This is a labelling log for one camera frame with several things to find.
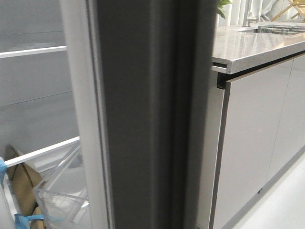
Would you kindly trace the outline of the grey stone kitchen countertop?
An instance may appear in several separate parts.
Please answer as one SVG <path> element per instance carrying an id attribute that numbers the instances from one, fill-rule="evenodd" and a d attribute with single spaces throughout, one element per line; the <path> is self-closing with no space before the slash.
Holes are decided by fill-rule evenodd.
<path id="1" fill-rule="evenodd" d="M 214 34 L 212 70 L 234 74 L 305 50 L 305 24 L 262 22 L 260 25 L 301 28 L 295 35 L 256 33 L 257 26 L 219 26 Z"/>

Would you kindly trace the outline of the dark grey right fridge door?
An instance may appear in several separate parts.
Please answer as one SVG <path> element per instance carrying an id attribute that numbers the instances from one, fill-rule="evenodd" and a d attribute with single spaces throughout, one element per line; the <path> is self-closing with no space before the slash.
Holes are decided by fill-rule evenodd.
<path id="1" fill-rule="evenodd" d="M 215 0 L 62 0 L 95 229 L 194 229 Z"/>

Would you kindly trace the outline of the grey cabinet door right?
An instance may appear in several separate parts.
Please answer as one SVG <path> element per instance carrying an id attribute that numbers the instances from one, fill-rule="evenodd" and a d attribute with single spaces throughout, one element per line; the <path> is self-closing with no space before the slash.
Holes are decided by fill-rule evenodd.
<path id="1" fill-rule="evenodd" d="M 305 56 L 294 58 L 267 181 L 305 145 Z"/>

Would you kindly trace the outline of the white fridge interior body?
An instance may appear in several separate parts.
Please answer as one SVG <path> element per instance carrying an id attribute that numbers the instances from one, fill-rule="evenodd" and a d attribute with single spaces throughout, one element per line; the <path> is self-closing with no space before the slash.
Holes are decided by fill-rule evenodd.
<path id="1" fill-rule="evenodd" d="M 3 0 L 0 52 L 66 46 L 57 0 Z M 0 59 L 0 157 L 79 137 L 67 50 Z"/>

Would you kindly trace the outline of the steel sink faucet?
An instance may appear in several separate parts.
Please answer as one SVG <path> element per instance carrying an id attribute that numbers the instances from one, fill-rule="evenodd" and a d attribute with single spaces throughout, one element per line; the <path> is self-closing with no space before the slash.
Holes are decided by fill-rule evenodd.
<path id="1" fill-rule="evenodd" d="M 245 3 L 245 10 L 244 10 L 244 19 L 243 19 L 243 27 L 249 27 L 251 23 L 258 23 L 259 18 L 252 15 L 251 10 L 251 0 L 247 0 Z"/>

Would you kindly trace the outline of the green potted plant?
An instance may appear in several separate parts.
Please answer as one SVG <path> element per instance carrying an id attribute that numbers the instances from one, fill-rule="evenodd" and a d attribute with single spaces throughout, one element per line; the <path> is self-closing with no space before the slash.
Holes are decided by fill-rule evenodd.
<path id="1" fill-rule="evenodd" d="M 231 0 L 218 0 L 216 13 L 223 19 L 226 19 L 224 7 L 226 5 L 232 4 Z"/>

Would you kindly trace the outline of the steel kitchen sink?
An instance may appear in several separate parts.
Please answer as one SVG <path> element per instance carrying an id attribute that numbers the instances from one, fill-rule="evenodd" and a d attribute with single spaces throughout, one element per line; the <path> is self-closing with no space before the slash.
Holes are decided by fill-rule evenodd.
<path id="1" fill-rule="evenodd" d="M 292 26 L 292 25 L 261 25 L 261 26 L 249 27 L 246 29 L 242 29 L 240 31 L 250 32 L 250 33 L 265 33 L 265 34 L 292 36 L 292 35 L 304 33 L 305 27 Z"/>

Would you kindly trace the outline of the brown cardboard piece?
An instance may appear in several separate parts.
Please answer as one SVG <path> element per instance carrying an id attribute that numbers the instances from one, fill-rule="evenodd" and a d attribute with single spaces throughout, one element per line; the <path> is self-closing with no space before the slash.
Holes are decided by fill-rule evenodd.
<path id="1" fill-rule="evenodd" d="M 5 149 L 3 161 L 17 158 L 21 155 L 13 146 L 8 145 Z M 9 167 L 6 174 L 8 175 L 12 193 L 17 198 L 22 215 L 29 216 L 34 214 L 41 214 L 41 209 L 38 206 L 34 195 L 34 187 L 36 187 L 42 180 L 41 175 L 30 166 L 29 163 L 21 162 Z M 42 224 L 35 223 L 31 229 L 40 229 Z"/>

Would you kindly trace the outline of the middle glass fridge shelf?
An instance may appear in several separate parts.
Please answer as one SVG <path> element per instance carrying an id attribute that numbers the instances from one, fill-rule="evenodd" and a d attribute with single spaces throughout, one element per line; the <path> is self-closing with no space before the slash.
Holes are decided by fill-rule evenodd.
<path id="1" fill-rule="evenodd" d="M 67 50 L 67 46 L 56 46 L 56 47 L 37 48 L 37 49 L 28 49 L 28 50 L 19 50 L 19 51 L 9 51 L 9 52 L 1 52 L 0 58 L 3 59 L 10 57 L 51 53 L 51 52 L 62 52 L 66 50 Z"/>

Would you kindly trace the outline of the grey cabinet door left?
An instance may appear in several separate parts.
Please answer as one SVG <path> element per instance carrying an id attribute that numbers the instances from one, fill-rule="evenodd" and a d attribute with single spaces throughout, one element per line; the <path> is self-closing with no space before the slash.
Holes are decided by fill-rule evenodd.
<path id="1" fill-rule="evenodd" d="M 225 82 L 213 229 L 224 227 L 266 184 L 292 65 L 279 62 Z"/>

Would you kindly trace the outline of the blue tape on cardboard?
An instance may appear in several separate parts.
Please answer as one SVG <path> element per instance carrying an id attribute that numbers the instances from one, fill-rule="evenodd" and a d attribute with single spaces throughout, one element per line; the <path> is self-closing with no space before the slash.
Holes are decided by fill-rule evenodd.
<path id="1" fill-rule="evenodd" d="M 41 223 L 44 228 L 42 214 L 22 215 L 17 198 L 12 193 L 8 178 L 7 165 L 0 158 L 0 228 L 1 229 L 30 229 L 35 223 Z"/>

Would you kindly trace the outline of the clear crisper drawer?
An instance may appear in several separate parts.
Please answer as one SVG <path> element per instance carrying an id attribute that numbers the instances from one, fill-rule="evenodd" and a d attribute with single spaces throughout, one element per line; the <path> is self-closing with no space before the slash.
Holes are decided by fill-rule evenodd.
<path id="1" fill-rule="evenodd" d="M 92 227 L 84 164 L 79 137 L 21 155 L 5 162 L 21 162 L 41 175 L 34 195 L 45 229 L 90 229 Z"/>

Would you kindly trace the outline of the grey cabinet door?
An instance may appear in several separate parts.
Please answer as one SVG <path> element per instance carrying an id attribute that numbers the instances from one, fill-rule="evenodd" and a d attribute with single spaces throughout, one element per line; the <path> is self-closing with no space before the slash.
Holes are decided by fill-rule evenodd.
<path id="1" fill-rule="evenodd" d="M 292 65 L 279 62 L 225 82 L 213 229 L 224 227 L 266 184 Z"/>
<path id="2" fill-rule="evenodd" d="M 305 145 L 305 56 L 294 58 L 267 181 Z"/>

